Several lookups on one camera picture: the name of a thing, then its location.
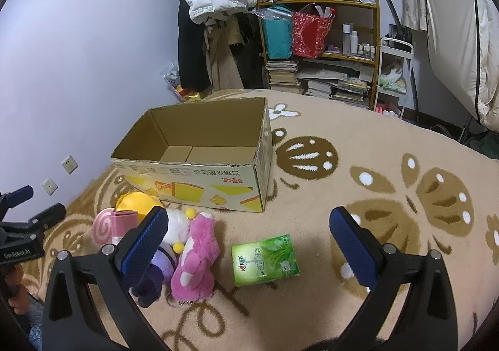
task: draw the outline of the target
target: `red patterned gift bag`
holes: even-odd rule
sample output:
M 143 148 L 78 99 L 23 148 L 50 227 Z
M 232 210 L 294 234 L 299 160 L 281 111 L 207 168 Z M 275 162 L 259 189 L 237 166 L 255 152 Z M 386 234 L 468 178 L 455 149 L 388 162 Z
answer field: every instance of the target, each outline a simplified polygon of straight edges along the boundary
M 332 18 L 322 18 L 310 12 L 316 8 L 308 4 L 299 12 L 293 12 L 293 54 L 316 59 L 324 51 L 326 36 L 331 29 Z

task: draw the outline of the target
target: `pink plush toy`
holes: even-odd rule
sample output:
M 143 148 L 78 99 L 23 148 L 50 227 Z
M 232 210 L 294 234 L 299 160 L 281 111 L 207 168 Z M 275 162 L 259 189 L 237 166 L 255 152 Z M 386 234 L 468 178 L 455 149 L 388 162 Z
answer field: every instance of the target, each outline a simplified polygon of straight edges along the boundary
M 220 255 L 215 238 L 215 219 L 201 212 L 191 222 L 189 238 L 171 282 L 172 295 L 177 301 L 196 301 L 213 296 L 215 279 L 211 266 Z

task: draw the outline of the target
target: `yellow cheese graphic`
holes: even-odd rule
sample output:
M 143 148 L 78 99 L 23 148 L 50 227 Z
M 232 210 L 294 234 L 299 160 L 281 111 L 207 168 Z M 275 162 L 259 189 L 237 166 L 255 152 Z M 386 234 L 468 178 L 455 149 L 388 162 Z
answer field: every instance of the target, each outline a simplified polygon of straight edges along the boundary
M 142 185 L 146 181 L 146 178 L 139 178 L 138 176 L 125 175 L 124 177 L 128 182 L 136 185 Z
M 156 189 L 161 193 L 172 196 L 172 185 L 166 182 L 154 181 Z
M 204 188 L 189 183 L 172 182 L 172 196 L 187 202 L 199 203 Z
M 212 185 L 212 187 L 218 189 L 220 192 L 223 192 L 229 196 L 240 195 L 243 193 L 248 193 L 253 191 L 253 188 L 249 188 L 247 186 Z
M 259 196 L 243 200 L 240 204 L 255 212 L 263 212 Z
M 219 195 L 215 195 L 213 198 L 210 199 L 210 201 L 212 201 L 214 204 L 218 206 L 225 205 L 227 203 L 227 200 L 225 200 L 225 198 Z
M 146 189 L 146 192 L 151 195 L 151 196 L 154 196 L 154 197 L 158 197 L 158 192 L 156 192 L 153 188 L 149 188 L 149 189 Z

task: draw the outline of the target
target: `cardboard box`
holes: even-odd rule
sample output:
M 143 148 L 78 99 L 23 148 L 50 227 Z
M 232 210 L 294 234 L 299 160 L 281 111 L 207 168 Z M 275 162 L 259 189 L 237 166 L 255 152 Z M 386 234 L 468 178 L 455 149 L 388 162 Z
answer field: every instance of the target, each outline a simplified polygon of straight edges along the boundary
M 262 97 L 149 109 L 111 159 L 134 187 L 160 199 L 263 212 L 271 157 Z

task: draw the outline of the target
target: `screw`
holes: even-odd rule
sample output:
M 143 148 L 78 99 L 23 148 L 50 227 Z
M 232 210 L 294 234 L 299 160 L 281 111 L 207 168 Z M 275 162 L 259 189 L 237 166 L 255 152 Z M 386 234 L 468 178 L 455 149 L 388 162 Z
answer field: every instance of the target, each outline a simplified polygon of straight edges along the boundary
M 67 251 L 66 250 L 62 250 L 59 254 L 57 254 L 57 259 L 59 261 L 62 261 L 62 260 L 65 260 L 67 258 Z
M 387 254 L 392 255 L 397 252 L 397 247 L 395 247 L 393 244 L 388 243 L 383 246 L 383 251 Z
M 112 244 L 106 244 L 102 247 L 102 254 L 111 255 L 112 253 L 114 253 L 114 246 Z
M 431 250 L 430 251 L 430 256 L 434 259 L 434 260 L 440 260 L 441 257 L 442 257 L 442 254 L 440 254 L 440 251 L 437 251 L 437 250 Z

